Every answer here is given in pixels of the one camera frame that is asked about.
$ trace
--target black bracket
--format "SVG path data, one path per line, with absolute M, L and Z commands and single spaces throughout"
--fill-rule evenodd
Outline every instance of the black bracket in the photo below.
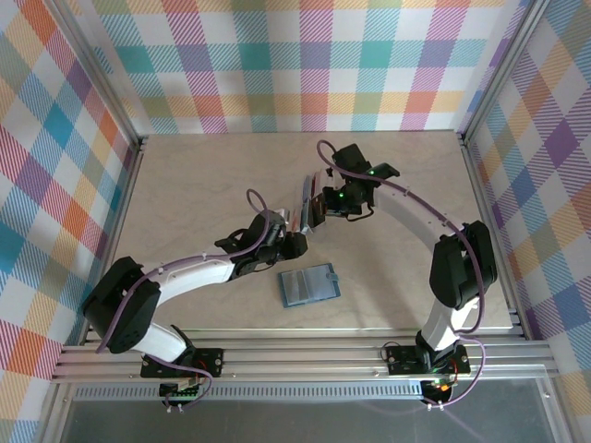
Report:
M 221 348 L 192 348 L 190 354 L 181 355 L 182 361 L 177 365 L 203 369 L 212 377 L 219 377 L 223 368 L 223 349 Z M 194 372 L 172 369 L 153 361 L 148 355 L 144 355 L 139 376 L 142 378 L 185 378 L 194 377 Z
M 384 361 L 388 365 L 388 374 L 391 376 L 402 376 L 409 374 L 437 374 L 453 375 L 470 374 L 470 361 L 466 349 L 458 345 L 454 353 L 451 353 L 430 370 L 420 361 L 416 355 L 415 346 L 387 346 L 382 350 Z

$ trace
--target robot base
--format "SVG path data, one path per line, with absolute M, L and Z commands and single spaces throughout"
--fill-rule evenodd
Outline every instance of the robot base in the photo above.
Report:
M 415 346 L 387 346 L 383 348 L 384 361 L 391 376 L 425 374 L 425 364 L 416 356 Z M 470 361 L 466 349 L 458 345 L 453 353 L 435 362 L 430 372 L 437 375 L 470 374 Z

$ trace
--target colorful plaid pattern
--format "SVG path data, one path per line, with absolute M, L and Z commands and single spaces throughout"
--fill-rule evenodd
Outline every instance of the colorful plaid pattern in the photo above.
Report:
M 72 0 L 139 133 L 451 128 L 507 0 Z
M 522 18 L 524 17 L 524 13 L 527 10 L 527 7 L 529 6 L 529 4 L 531 2 L 532 2 L 532 0 L 520 0 L 519 1 L 519 6 L 515 9 L 515 12 L 513 13 L 511 21 L 509 22 L 509 26 L 505 30 L 505 33 L 502 35 L 501 42 L 499 43 L 499 46 L 497 47 L 495 54 L 490 59 L 490 62 L 488 63 L 488 66 L 487 66 L 487 70 L 485 71 L 484 76 L 482 77 L 482 79 L 480 80 L 480 83 L 478 84 L 478 89 L 476 90 L 474 97 L 472 97 L 472 100 L 470 101 L 470 105 L 468 106 L 468 110 L 462 120 L 462 123 L 458 127 L 458 132 L 460 132 L 460 133 L 465 132 L 468 124 L 470 123 L 470 119 L 474 116 L 476 109 L 478 109 L 478 106 L 480 105 L 480 102 L 482 101 L 482 97 L 484 96 L 485 91 L 488 89 L 488 86 L 490 86 L 490 82 L 494 78 L 494 74 L 497 71 L 499 64 L 501 63 L 503 56 L 505 55 L 505 53 L 509 49 L 509 46 L 511 43 L 511 38 L 513 37 L 514 33 L 517 31 L 519 23 L 521 22 Z
M 591 2 L 554 0 L 474 146 L 527 319 L 591 441 Z
M 42 0 L 0 7 L 0 441 L 27 442 L 131 150 Z

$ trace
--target small blue object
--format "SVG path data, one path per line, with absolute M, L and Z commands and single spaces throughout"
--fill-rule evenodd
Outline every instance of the small blue object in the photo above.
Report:
M 279 274 L 284 307 L 307 305 L 341 296 L 339 276 L 332 263 Z

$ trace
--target metal frame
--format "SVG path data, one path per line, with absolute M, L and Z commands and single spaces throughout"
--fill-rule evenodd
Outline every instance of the metal frame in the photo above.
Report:
M 89 76 L 90 82 L 98 91 L 115 122 L 129 141 L 139 147 L 141 137 L 131 123 L 123 104 L 101 68 L 96 54 L 90 48 L 69 7 L 63 0 L 45 0 L 44 3 L 54 17 L 57 26 L 64 33 L 67 42 L 72 46 L 74 54 L 76 54 L 78 61 Z
M 505 299 L 507 300 L 507 305 L 510 308 L 515 309 L 515 312 L 524 313 L 525 309 L 521 303 L 520 298 L 517 296 L 517 284 L 515 283 L 513 273 L 511 272 L 511 265 L 501 246 L 501 233 L 497 223 L 494 221 L 491 206 L 489 205 L 487 196 L 484 193 L 484 184 L 480 180 L 480 176 L 476 171 L 476 163 L 472 157 L 472 152 L 466 147 L 461 138 L 459 138 L 459 142 L 462 149 L 462 156 L 464 157 L 465 167 L 468 171 L 468 176 L 470 177 L 472 189 L 474 190 L 478 211 L 480 212 L 480 216 L 482 217 L 484 223 L 492 232 L 492 236 L 490 237 L 492 240 L 492 249 L 496 258 L 495 261 L 497 263 L 497 271 L 499 273 L 499 282 L 505 295 Z M 527 321 L 523 321 L 521 323 L 521 327 L 524 330 L 524 335 L 526 338 L 533 339 L 532 330 L 527 324 Z
M 487 90 L 485 91 L 480 104 L 476 108 L 474 115 L 468 123 L 465 133 L 464 140 L 466 140 L 466 146 L 469 148 L 470 140 L 473 139 L 475 133 L 484 123 L 487 118 L 494 102 L 499 97 L 502 87 L 511 76 L 515 65 L 519 61 L 521 54 L 523 53 L 530 37 L 536 29 L 537 23 L 544 16 L 546 8 L 550 4 L 551 0 L 531 0 L 528 9 L 524 13 L 524 17 L 519 25 L 517 32 L 513 35 L 513 38 L 509 44 L 509 49 L 503 56 L 497 72 L 493 79 L 490 81 Z

